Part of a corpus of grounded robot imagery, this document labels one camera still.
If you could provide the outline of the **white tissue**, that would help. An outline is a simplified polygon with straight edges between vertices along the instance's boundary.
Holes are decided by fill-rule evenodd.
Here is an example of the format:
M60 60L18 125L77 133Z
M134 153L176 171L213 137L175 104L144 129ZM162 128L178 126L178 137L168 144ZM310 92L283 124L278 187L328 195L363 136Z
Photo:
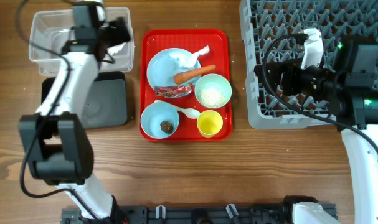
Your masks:
M113 47L110 47L108 49L108 53L110 55L115 55L117 54L118 52L120 52L122 50L122 48L126 45L126 42L122 43L122 44L119 44L119 45L116 45L116 46L113 46Z
M210 48L207 45L203 49L198 50L197 52L192 53L190 56L178 55L179 66L181 68L193 68L197 63L197 59L200 56L206 55L210 52Z

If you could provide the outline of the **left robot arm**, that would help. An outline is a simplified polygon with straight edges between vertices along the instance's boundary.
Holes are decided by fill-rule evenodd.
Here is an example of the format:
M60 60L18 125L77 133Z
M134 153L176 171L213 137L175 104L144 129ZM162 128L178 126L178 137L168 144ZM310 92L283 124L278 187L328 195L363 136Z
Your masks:
M25 173L65 192L90 223L128 223L116 198L93 173L94 152L81 124L87 96L101 64L113 63L110 47L129 42L123 18L109 21L102 1L75 1L74 40L68 40L56 56L59 73L34 114L19 120L24 148L19 184L27 194Z

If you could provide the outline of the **orange carrot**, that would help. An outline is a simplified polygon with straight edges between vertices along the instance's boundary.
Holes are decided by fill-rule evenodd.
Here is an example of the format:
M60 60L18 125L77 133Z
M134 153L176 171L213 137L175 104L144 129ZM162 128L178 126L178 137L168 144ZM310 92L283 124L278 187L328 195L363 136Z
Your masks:
M180 85L180 84L187 82L188 80L190 80L192 78L201 76L201 75L208 73L208 72L211 72L215 69L216 69L215 65L207 65L207 66L204 66L204 67L201 67L201 68L196 68L196 69L189 70L189 71L186 71L186 72L177 73L173 77L173 80L174 80L175 84Z

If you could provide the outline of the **green bowl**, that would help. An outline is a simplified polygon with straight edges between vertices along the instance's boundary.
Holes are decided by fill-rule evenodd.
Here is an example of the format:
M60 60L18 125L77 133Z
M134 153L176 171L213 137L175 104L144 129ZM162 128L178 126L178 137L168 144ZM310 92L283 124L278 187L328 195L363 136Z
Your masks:
M209 109L218 109L230 101L232 87L224 76L211 73L202 76L198 80L194 86L194 94L202 106Z

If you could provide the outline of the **light blue bowl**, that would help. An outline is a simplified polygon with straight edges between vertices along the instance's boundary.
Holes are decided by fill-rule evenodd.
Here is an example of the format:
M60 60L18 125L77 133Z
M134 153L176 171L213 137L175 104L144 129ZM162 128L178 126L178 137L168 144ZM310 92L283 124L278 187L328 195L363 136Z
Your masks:
M176 132L179 126L179 122L180 122L179 114L178 114L177 119L175 120L172 120L172 119L167 120L166 118L157 119L154 116L151 116L150 112L147 110L147 107L144 109L144 111L141 114L141 128L144 131L144 133L147 136L155 138L155 139L166 139L172 136ZM174 131L172 134L166 134L163 131L161 131L160 124L162 121L169 121L173 124Z

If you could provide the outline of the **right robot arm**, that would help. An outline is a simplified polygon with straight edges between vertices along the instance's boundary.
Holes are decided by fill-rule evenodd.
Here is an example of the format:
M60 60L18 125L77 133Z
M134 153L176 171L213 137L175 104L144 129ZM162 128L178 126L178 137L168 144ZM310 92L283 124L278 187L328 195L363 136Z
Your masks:
M303 46L299 59L271 62L264 57L255 73L278 101L303 93L326 101L326 122L341 133L351 170L356 223L378 223L378 43L367 37L340 38L333 67L322 68L323 41L317 30L292 34Z

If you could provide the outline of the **brown food lump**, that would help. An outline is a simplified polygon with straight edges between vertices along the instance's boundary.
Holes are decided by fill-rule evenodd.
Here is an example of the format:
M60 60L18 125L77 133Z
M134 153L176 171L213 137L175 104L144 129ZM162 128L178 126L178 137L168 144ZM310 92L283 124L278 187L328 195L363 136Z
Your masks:
M174 126L169 121L162 121L160 124L161 131L163 131L166 134L172 134L174 131Z

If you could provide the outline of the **red snack wrapper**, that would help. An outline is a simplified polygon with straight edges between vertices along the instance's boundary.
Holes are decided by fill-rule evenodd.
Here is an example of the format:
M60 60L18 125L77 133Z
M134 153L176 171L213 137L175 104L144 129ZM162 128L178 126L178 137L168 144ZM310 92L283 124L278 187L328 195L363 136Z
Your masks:
M179 86L167 86L160 87L156 86L154 88L156 96L162 96L165 98L180 98L186 95L189 95L194 91L193 84L179 85Z

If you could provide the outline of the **white rice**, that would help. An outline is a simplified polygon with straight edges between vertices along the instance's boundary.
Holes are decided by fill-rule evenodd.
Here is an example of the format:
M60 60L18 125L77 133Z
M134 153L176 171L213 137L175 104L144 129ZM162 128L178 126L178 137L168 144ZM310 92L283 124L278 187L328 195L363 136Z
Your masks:
M220 108L225 104L226 97L216 88L203 88L198 92L197 99L207 108Z

